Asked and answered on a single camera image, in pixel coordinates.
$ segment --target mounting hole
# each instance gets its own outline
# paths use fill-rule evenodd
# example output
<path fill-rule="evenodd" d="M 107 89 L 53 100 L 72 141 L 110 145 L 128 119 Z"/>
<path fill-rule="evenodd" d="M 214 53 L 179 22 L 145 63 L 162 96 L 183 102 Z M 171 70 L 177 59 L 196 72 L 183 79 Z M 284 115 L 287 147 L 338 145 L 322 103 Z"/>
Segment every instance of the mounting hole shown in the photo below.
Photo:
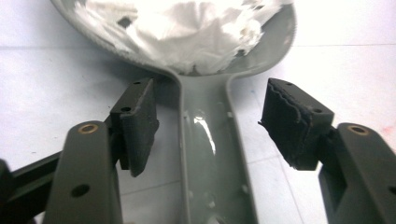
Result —
<path fill-rule="evenodd" d="M 390 191 L 392 194 L 396 195 L 396 187 L 395 187 L 395 186 L 390 186 L 390 187 L 389 187 L 389 191 Z"/>
<path fill-rule="evenodd" d="M 122 111 L 122 112 L 131 111 L 131 107 L 123 107 L 123 108 L 121 109 L 121 111 Z"/>
<path fill-rule="evenodd" d="M 240 49 L 240 50 L 238 50 L 238 52 L 236 52 L 235 57 L 243 57 L 245 55 L 246 55 L 245 50 L 244 49 Z"/>
<path fill-rule="evenodd" d="M 369 131 L 361 126 L 350 125 L 347 127 L 350 131 L 358 135 L 367 135 Z"/>
<path fill-rule="evenodd" d="M 321 109 L 317 109 L 317 108 L 313 109 L 313 111 L 314 111 L 315 113 L 318 113 L 318 114 L 320 114 L 321 112 L 323 112 Z"/>
<path fill-rule="evenodd" d="M 99 127 L 96 124 L 86 124 L 79 127 L 78 132 L 82 134 L 94 133 L 98 128 Z"/>
<path fill-rule="evenodd" d="M 126 29 L 129 25 L 131 25 L 132 21 L 129 20 L 127 17 L 123 17 L 119 21 L 117 21 L 117 24 L 121 26 L 122 28 Z"/>
<path fill-rule="evenodd" d="M 90 186 L 83 184 L 73 188 L 71 191 L 71 195 L 73 198 L 79 198 L 88 193 L 88 191 L 90 191 Z"/>

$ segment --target black clamp arm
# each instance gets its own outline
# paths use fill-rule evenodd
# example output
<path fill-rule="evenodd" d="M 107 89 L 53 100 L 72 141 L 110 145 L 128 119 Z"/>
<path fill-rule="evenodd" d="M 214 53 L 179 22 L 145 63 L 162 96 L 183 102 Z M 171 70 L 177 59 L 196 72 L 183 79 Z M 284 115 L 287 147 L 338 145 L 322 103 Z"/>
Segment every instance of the black clamp arm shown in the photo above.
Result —
<path fill-rule="evenodd" d="M 268 80 L 262 125 L 285 161 L 315 170 L 329 223 L 396 223 L 396 156 L 375 131 L 332 127 L 334 113 L 297 86 Z"/>

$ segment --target white tabletop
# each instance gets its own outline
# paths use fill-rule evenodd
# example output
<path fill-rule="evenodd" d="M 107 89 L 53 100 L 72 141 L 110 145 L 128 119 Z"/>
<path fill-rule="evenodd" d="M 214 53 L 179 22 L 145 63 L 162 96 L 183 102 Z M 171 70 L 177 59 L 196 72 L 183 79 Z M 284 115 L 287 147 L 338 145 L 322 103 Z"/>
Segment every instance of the white tabletop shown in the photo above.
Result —
<path fill-rule="evenodd" d="M 318 172 L 296 172 L 263 127 L 268 77 L 298 85 L 396 151 L 396 2 L 296 0 L 297 36 L 271 70 L 236 80 L 241 128 L 260 223 L 326 223 Z M 0 4 L 0 158 L 11 170 L 62 149 L 67 131 L 104 120 L 128 84 L 149 73 L 121 62 L 75 31 L 50 1 Z M 178 87 L 157 76 L 160 129 L 138 178 L 119 172 L 125 222 L 178 223 Z"/>

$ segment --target plastic handle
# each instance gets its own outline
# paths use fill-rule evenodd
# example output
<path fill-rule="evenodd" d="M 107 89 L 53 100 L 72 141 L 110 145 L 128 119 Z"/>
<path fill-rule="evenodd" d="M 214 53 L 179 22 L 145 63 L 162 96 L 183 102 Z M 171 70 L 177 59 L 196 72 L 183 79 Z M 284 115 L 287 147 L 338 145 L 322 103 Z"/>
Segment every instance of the plastic handle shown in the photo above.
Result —
<path fill-rule="evenodd" d="M 182 77 L 181 159 L 187 223 L 257 223 L 227 84 Z"/>

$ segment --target brass insert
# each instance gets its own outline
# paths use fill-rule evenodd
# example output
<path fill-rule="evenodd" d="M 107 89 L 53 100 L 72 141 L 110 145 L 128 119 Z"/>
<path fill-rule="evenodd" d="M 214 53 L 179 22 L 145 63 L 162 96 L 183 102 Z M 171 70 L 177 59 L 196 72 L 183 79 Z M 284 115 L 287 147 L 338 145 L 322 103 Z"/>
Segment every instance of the brass insert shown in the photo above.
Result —
<path fill-rule="evenodd" d="M 358 134 L 358 135 L 365 136 L 365 135 L 368 135 L 368 134 L 369 134 L 369 131 L 368 131 L 367 129 L 361 127 L 361 126 L 349 125 L 347 128 L 348 128 L 350 131 L 352 131 L 353 133 Z"/>
<path fill-rule="evenodd" d="M 82 134 L 94 133 L 98 128 L 99 127 L 96 124 L 86 124 L 79 127 L 78 132 Z"/>

